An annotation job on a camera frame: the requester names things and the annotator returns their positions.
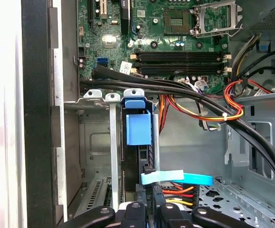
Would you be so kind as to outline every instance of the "pci express slot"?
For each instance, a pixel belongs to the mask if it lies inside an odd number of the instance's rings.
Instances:
[[[218,63],[223,54],[218,52],[140,52],[136,53],[139,62],[202,62]]]
[[[157,75],[171,75],[175,71],[186,71],[191,75],[222,75],[223,64],[221,65],[187,65],[187,64],[150,64],[140,65],[137,68],[142,75],[157,76]]]
[[[90,25],[93,24],[94,22],[94,12],[93,12],[93,9],[94,9],[94,1],[93,0],[88,0],[88,23]]]

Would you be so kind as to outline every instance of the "blue sata port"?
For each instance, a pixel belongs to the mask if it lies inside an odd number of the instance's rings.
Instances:
[[[97,64],[103,67],[108,67],[108,63],[108,58],[97,58]]]

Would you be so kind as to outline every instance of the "expansion card slot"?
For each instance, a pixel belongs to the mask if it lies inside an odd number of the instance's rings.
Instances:
[[[200,63],[219,63],[223,61],[223,53],[218,52],[137,52],[136,61],[138,62],[200,62]]]
[[[88,23],[90,25],[93,25],[94,23],[94,1],[93,0],[88,0]]]

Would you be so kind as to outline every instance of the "green circuit board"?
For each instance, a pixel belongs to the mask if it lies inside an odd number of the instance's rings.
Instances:
[[[169,33],[167,23],[171,25],[183,25],[187,21],[172,19],[168,22],[166,17],[175,10],[189,11],[193,6],[211,3],[214,0],[132,0],[132,27],[141,26],[139,35],[130,31],[128,35],[121,33],[120,1],[107,0],[107,17],[94,17],[93,26],[88,23],[88,0],[78,0],[78,56],[85,56],[85,68],[79,69],[79,74],[84,78],[91,78],[91,72],[96,66],[97,58],[108,58],[108,68],[119,71],[122,61],[131,62],[130,54],[135,48],[142,51],[206,51],[227,52],[227,36],[196,38],[190,34],[172,35]],[[205,28],[224,28],[227,25],[227,9],[220,7],[209,8],[206,11]],[[150,43],[157,42],[156,49],[151,48]],[[183,42],[184,46],[177,48],[176,43]],[[207,93],[214,93],[224,86],[222,75],[207,75],[205,88]]]

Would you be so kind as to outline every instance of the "motherboard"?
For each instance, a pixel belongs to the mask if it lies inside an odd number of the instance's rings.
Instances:
[[[197,37],[194,30],[195,7],[213,1],[78,0],[79,76],[91,78],[99,64],[149,78],[202,81],[207,93],[220,90],[229,69],[228,36]],[[203,13],[205,32],[230,23],[227,6]]]

